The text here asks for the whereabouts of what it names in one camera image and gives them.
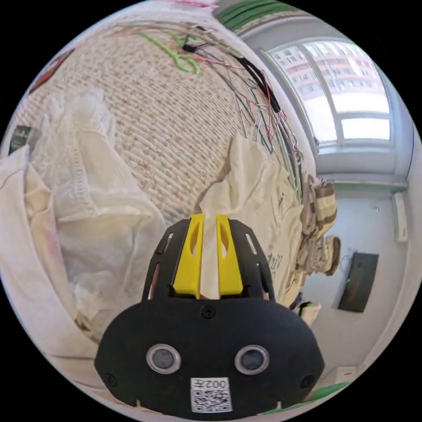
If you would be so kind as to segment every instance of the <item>plaid cloth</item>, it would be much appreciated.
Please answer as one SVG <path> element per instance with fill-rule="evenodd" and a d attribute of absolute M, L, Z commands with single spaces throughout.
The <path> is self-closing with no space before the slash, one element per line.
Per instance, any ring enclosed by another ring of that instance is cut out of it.
<path fill-rule="evenodd" d="M 304 237 L 320 237 L 335 223 L 337 201 L 332 183 L 308 175 L 303 189 L 303 210 L 301 215 Z"/>

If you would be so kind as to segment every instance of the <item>building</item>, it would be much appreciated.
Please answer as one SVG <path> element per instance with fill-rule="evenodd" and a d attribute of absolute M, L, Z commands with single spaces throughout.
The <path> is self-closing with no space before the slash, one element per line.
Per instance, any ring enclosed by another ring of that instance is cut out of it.
<path fill-rule="evenodd" d="M 321 41 L 273 52 L 302 100 L 324 95 L 313 66 L 322 73 L 332 95 L 359 92 L 385 95 L 384 87 L 369 56 L 351 43 Z"/>

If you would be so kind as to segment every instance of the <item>printed number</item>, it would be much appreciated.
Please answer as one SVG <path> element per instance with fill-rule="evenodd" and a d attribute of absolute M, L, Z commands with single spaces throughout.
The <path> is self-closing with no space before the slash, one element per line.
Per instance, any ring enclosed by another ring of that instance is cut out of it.
<path fill-rule="evenodd" d="M 194 385 L 198 388 L 227 388 L 227 382 L 224 379 L 220 381 L 196 379 Z"/>

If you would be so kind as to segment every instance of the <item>window frame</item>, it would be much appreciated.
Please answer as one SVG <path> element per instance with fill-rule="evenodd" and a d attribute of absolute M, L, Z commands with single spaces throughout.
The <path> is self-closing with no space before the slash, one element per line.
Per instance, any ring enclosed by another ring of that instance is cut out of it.
<path fill-rule="evenodd" d="M 330 88 L 328 86 L 327 81 L 324 78 L 323 71 L 319 68 L 316 59 L 314 58 L 313 54 L 306 48 L 306 44 L 308 43 L 318 43 L 318 42 L 340 42 L 340 43 L 347 43 L 352 46 L 354 46 L 354 43 L 351 40 L 345 39 L 345 38 L 339 38 L 339 37 L 333 37 L 333 36 L 315 36 L 315 37 L 307 37 L 307 38 L 301 38 L 300 40 L 297 40 L 295 42 L 285 43 L 278 47 L 272 48 L 269 51 L 263 51 L 266 58 L 270 60 L 279 70 L 280 75 L 282 76 L 284 82 L 289 86 L 291 89 L 295 100 L 299 104 L 299 108 L 303 112 L 303 115 L 306 119 L 307 124 L 309 125 L 310 131 L 316 139 L 312 124 L 309 118 L 309 115 L 306 111 L 305 105 L 300 97 L 300 94 L 298 93 L 297 88 L 292 83 L 289 75 L 287 72 L 281 67 L 281 65 L 277 62 L 277 60 L 274 59 L 273 54 L 275 50 L 280 51 L 280 49 L 289 49 L 292 47 L 296 47 L 301 54 L 304 55 L 308 63 L 310 64 L 312 70 L 314 71 L 316 78 L 318 79 L 318 82 L 320 83 L 322 90 L 324 92 L 324 95 L 328 101 L 328 105 L 330 107 L 331 115 L 334 121 L 334 127 L 336 131 L 337 139 L 334 141 L 321 141 L 318 148 L 318 153 L 323 152 L 324 149 L 330 148 L 344 148 L 344 147 L 376 147 L 376 148 L 393 148 L 395 146 L 395 139 L 394 139 L 394 118 L 393 118 L 393 108 L 392 108 L 392 102 L 390 99 L 389 91 L 387 89 L 387 86 L 385 84 L 383 74 L 380 72 L 377 65 L 374 64 L 374 70 L 377 72 L 380 81 L 382 83 L 382 86 L 384 88 L 384 92 L 386 93 L 386 98 L 389 106 L 389 112 L 383 113 L 383 112 L 338 112 L 335 109 L 334 100 L 332 97 L 332 94 L 330 92 Z M 342 127 L 342 120 L 345 119 L 352 119 L 352 118 L 376 118 L 376 119 L 385 119 L 389 121 L 389 139 L 371 139 L 371 138 L 357 138 L 357 139 L 345 139 L 344 137 L 344 131 Z"/>

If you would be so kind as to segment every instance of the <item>green trim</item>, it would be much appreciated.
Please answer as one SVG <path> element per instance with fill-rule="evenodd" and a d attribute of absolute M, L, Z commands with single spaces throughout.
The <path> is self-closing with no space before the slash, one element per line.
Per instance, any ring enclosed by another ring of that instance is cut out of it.
<path fill-rule="evenodd" d="M 217 14 L 216 18 L 228 29 L 234 31 L 263 16 L 297 10 L 289 4 L 280 3 L 276 0 L 247 0 L 227 8 L 222 13 Z"/>
<path fill-rule="evenodd" d="M 350 384 L 351 384 L 351 382 L 341 382 L 340 384 L 334 384 L 334 385 L 328 386 L 328 387 L 321 387 L 318 390 L 314 391 L 311 394 L 311 397 L 309 398 L 309 400 L 305 403 L 296 404 L 295 406 L 290 406 L 290 407 L 287 407 L 286 409 L 270 410 L 269 412 L 263 413 L 263 415 L 270 415 L 272 413 L 285 412 L 286 410 L 292 410 L 292 409 L 296 409 L 298 407 L 306 406 L 307 404 L 310 404 L 314 401 L 323 399 L 324 397 L 327 397 L 330 394 L 333 394 L 333 393 L 349 386 Z"/>
<path fill-rule="evenodd" d="M 407 183 L 380 183 L 380 182 L 349 182 L 349 181 L 334 181 L 334 186 L 341 189 L 386 189 L 391 193 L 406 192 L 408 185 Z"/>

